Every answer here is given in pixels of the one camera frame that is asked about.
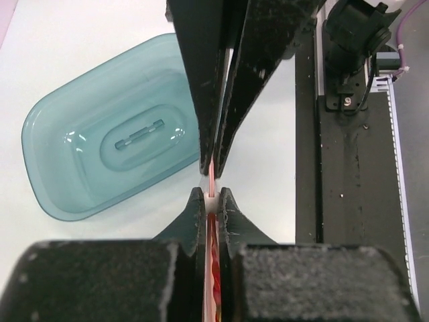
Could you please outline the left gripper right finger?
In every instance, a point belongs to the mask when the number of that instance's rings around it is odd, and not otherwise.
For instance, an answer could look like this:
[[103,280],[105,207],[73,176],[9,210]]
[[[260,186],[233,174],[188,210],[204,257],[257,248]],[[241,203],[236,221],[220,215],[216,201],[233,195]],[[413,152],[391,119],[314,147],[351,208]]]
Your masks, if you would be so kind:
[[223,321],[419,321],[393,258],[360,245],[277,244],[219,195]]

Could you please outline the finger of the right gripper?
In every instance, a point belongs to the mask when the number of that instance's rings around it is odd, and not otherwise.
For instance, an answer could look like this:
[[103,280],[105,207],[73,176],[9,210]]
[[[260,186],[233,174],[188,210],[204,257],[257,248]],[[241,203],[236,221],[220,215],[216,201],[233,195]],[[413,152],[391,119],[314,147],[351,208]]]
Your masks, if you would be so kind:
[[200,173],[208,174],[214,152],[221,99],[247,1],[170,0],[173,23],[198,122]]
[[214,144],[214,175],[222,176],[235,135],[280,62],[291,58],[312,25],[317,1],[248,1],[229,68]]

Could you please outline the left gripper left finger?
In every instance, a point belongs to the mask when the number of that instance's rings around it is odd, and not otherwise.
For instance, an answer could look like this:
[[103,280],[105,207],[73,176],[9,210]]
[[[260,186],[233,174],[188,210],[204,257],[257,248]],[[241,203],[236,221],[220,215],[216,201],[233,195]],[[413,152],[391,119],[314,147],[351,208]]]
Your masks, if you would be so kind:
[[194,188],[154,238],[34,243],[1,296],[1,320],[201,321],[204,221]]

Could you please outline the clear pink zip top bag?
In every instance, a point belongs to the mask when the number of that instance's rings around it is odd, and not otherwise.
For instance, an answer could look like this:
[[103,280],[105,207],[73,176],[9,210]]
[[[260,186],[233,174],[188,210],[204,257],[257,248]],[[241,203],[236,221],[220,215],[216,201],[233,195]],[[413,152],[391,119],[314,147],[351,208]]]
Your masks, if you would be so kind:
[[221,321],[221,268],[219,252],[219,192],[215,180],[214,161],[208,167],[208,190],[204,192],[206,238],[202,321]]

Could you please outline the red toy lobster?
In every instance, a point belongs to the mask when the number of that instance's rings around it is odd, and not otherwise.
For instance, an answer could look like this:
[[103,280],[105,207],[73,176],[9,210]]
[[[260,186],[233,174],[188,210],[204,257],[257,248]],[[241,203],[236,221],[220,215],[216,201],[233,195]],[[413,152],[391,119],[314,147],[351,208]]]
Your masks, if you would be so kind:
[[211,234],[211,272],[213,277],[212,294],[215,303],[215,321],[221,321],[221,272],[219,260],[219,241],[217,236],[217,218],[214,213],[209,214],[210,234]]

